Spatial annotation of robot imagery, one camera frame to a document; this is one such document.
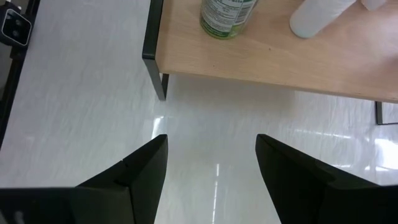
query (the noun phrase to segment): glossy tile floor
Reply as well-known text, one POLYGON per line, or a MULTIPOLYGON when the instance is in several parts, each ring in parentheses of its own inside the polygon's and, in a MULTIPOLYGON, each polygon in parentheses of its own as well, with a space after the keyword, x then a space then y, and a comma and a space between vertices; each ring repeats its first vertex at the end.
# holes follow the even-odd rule
POLYGON ((157 224, 280 223, 257 165, 258 133, 398 184, 398 126, 376 126, 372 101, 171 75, 159 102, 141 60, 148 8, 42 0, 0 187, 75 186, 162 133, 169 162, 157 224))

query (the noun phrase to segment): wooden table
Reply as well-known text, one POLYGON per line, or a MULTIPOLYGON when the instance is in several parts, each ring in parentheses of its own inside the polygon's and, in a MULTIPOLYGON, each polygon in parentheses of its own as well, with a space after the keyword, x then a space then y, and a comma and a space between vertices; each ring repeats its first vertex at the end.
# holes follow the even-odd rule
POLYGON ((200 0, 152 0, 143 58, 159 98, 172 73, 397 103, 398 1, 357 2, 311 39, 289 27, 301 2, 260 0, 242 34, 218 40, 200 26, 200 0))

